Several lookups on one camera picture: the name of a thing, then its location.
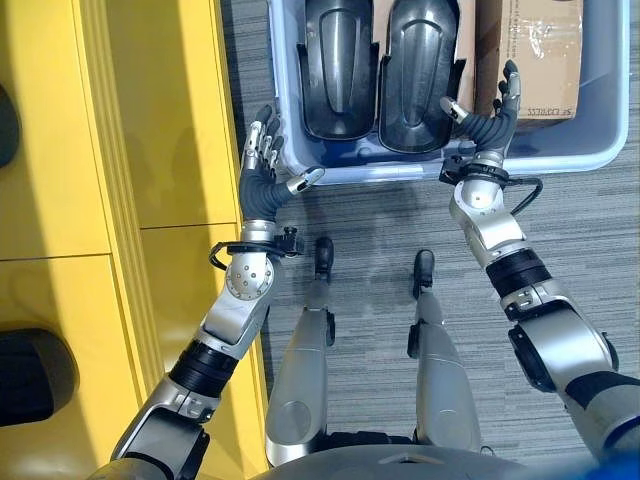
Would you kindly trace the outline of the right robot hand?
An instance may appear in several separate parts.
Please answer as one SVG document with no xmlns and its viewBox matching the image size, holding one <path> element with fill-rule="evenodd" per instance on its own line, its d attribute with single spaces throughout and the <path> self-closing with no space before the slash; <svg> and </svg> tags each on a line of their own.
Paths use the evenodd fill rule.
<svg viewBox="0 0 640 480">
<path fill-rule="evenodd" d="M 521 77 L 513 60 L 506 61 L 503 77 L 498 83 L 501 98 L 494 100 L 492 116 L 468 112 L 448 96 L 440 99 L 442 111 L 476 144 L 478 152 L 494 151 L 505 156 L 515 134 L 521 102 Z"/>
</svg>

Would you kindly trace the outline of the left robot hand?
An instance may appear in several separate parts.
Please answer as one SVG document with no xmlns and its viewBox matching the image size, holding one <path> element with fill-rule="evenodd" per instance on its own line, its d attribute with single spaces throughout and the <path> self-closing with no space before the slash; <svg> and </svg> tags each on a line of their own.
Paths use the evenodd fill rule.
<svg viewBox="0 0 640 480">
<path fill-rule="evenodd" d="M 279 181 L 276 167 L 285 140 L 280 134 L 280 120 L 272 118 L 273 109 L 264 105 L 254 117 L 241 151 L 238 198 L 243 218 L 274 222 L 277 212 L 294 196 L 309 189 L 325 174 L 312 166 L 286 181 Z"/>
</svg>

